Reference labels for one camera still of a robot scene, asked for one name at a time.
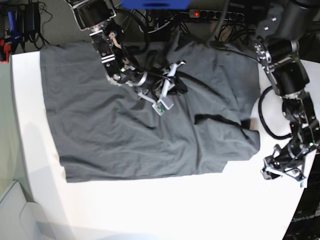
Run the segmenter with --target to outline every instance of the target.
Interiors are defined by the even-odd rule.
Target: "gray cloth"
[[[68,182],[219,173],[257,153],[259,133],[242,127],[260,95],[257,64],[195,43],[167,58],[185,60],[180,70],[207,86],[182,78],[189,92],[160,117],[132,88],[108,83],[90,43],[41,51],[47,119]]]

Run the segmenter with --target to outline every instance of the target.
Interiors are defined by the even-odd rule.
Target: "white table surface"
[[[258,101],[252,128],[261,149],[249,161],[230,161],[223,173],[162,179],[67,183],[47,121],[40,53],[14,55],[13,84],[18,123],[34,200],[58,240],[282,240],[303,189],[290,178],[263,179],[263,159],[276,141],[263,129]],[[320,119],[320,65],[304,62]],[[260,69],[261,91],[270,85]],[[282,101],[272,92],[263,114],[277,135],[290,131]],[[308,175],[315,152],[307,159]]]

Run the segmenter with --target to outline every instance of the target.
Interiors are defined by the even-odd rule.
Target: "black cable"
[[[261,62],[259,60],[255,59],[254,57],[249,56],[249,55],[247,55],[245,53],[242,53],[242,52],[239,52],[239,51],[231,50],[231,49],[228,49],[228,48],[217,48],[217,47],[214,47],[214,49],[218,50],[218,51],[230,52],[230,53],[234,53],[234,54],[237,54],[237,55],[240,55],[240,56],[243,56],[243,57],[247,57],[247,58],[252,59],[256,63],[261,64]]]
[[[182,22],[179,23],[179,25],[181,26],[181,29],[183,30],[184,34],[190,34],[190,31],[188,30],[188,28],[186,28]]]
[[[149,14],[148,10],[145,10],[145,14],[146,14],[146,19],[147,19],[148,23],[152,23],[154,18]]]
[[[224,32],[224,30],[229,26],[229,21],[221,28],[220,32],[219,32],[219,35],[218,35],[218,38],[217,40],[219,41],[220,40],[220,37],[223,37],[224,35],[221,36],[221,34]]]
[[[41,34],[44,35],[44,32],[45,32],[44,25],[47,24],[48,22],[50,22],[50,21],[54,18],[54,16],[53,16],[50,12],[48,12],[46,9],[44,9],[44,8],[42,8],[42,10],[45,11],[47,14],[50,15],[49,20],[45,21],[45,22],[42,23],[42,25],[41,25]]]
[[[36,43],[39,40],[39,38],[40,38],[40,34],[37,34],[35,39],[31,38],[31,36],[29,35],[29,42],[32,44]]]
[[[209,87],[207,84],[205,84],[203,81],[200,81],[199,79],[197,79],[194,76],[191,76],[191,75],[189,75],[189,74],[187,74],[185,72],[176,71],[175,76],[176,77],[180,77],[180,78],[184,78],[184,79],[188,79],[191,82],[193,82],[193,83],[195,83],[195,84],[197,84],[197,85],[199,85],[199,86],[201,86],[201,87],[203,87],[203,88],[205,88],[205,89],[207,89],[207,90],[209,90],[211,92],[213,91],[212,88]]]
[[[236,30],[236,25],[233,25],[232,30],[229,34],[229,36],[226,38],[226,42],[229,42],[229,39],[232,37],[232,34],[234,33],[234,31]]]
[[[123,14],[126,16],[131,17],[133,20],[135,20],[141,27],[143,34],[144,34],[144,47],[142,49],[137,50],[136,52],[132,52],[133,55],[141,55],[144,54],[150,46],[150,38],[149,38],[149,34],[148,34],[148,30],[146,28],[146,25],[140,20],[140,18],[138,18],[135,14],[131,13],[128,10],[125,9],[115,9],[115,12],[118,14]]]
[[[185,34],[185,35],[188,35],[188,34],[185,32],[185,30],[183,29],[181,22],[179,22],[178,25],[179,25],[179,31],[180,31],[181,33]]]
[[[145,15],[143,15],[140,11],[135,10],[139,15],[141,15],[146,21],[147,21],[147,17]]]
[[[20,45],[21,45],[22,51],[25,53],[26,52],[26,43],[23,41],[20,43]]]
[[[290,168],[290,169],[288,169],[288,170],[285,170],[284,172],[287,173],[287,172],[290,172],[290,171],[292,171],[292,170],[296,170],[296,171],[298,171],[298,172],[300,173],[300,175],[302,175],[301,169],[299,169],[299,168],[297,168],[297,167]]]
[[[237,35],[240,32],[243,32],[245,29],[244,29],[244,26],[242,24],[234,24],[234,28],[232,30],[233,30],[232,33],[228,37],[229,41],[231,39],[233,39],[235,37],[235,35]]]
[[[184,28],[186,29],[186,31],[187,31],[188,34],[191,34],[191,32],[190,32],[190,30],[189,30],[189,28],[188,28],[188,26],[186,25],[185,22],[182,21],[182,22],[181,22],[181,25],[184,26]]]
[[[219,32],[221,30],[222,24],[224,23],[224,20],[225,20],[226,15],[227,15],[227,11],[228,11],[228,8],[229,8],[229,3],[230,3],[230,0],[224,0],[224,6],[223,6],[222,13],[221,13],[221,17],[219,18],[217,24],[215,25],[214,30],[211,33],[210,37],[206,41],[206,45],[208,47],[210,47],[210,41],[212,39],[214,39],[215,37],[217,37],[217,34],[219,34]]]
[[[39,35],[40,35],[41,40],[42,40],[44,43],[47,43],[47,44],[51,45],[51,43],[50,43],[50,42],[48,42],[48,41],[47,41],[47,39],[45,39],[45,37],[44,37],[44,36],[42,36],[42,34],[41,34],[41,33],[39,33]]]
[[[233,36],[229,39],[229,41],[233,42],[233,41],[237,40],[238,38],[242,37],[243,35],[249,36],[249,35],[254,35],[254,34],[256,34],[256,31],[254,29],[248,29],[248,31],[246,31],[245,29],[239,30],[233,34]]]
[[[287,134],[287,135],[284,135],[284,136],[277,136],[275,135],[271,130],[270,128],[267,126],[266,124],[266,121],[264,119],[264,116],[263,116],[263,113],[262,113],[262,103],[266,97],[266,95],[272,90],[272,86],[269,86],[266,90],[263,91],[260,99],[259,99],[259,103],[258,103],[258,113],[259,113],[259,118],[260,118],[260,121],[262,123],[262,126],[264,128],[264,130],[271,136],[273,137],[274,139],[276,140],[285,140],[285,139],[288,139],[288,138],[291,138],[292,135],[291,133]]]
[[[42,46],[41,46],[41,47],[38,47],[38,45],[37,45],[37,42],[36,42],[36,41],[34,41],[34,42],[33,42],[33,45],[35,46],[35,48],[36,48],[36,49],[40,50],[40,49],[42,49],[42,47],[45,45],[45,42],[44,42],[44,41],[42,41]]]
[[[238,39],[240,39],[240,40],[242,41],[242,39],[241,39],[242,36],[245,36],[245,35],[246,35],[246,38],[248,38],[250,35],[255,35],[255,34],[256,34],[256,32],[254,32],[254,31],[250,31],[249,33],[247,33],[247,32],[242,32],[242,33],[236,34],[234,37],[232,37],[232,38],[229,40],[229,42],[234,42],[235,40],[238,40]]]

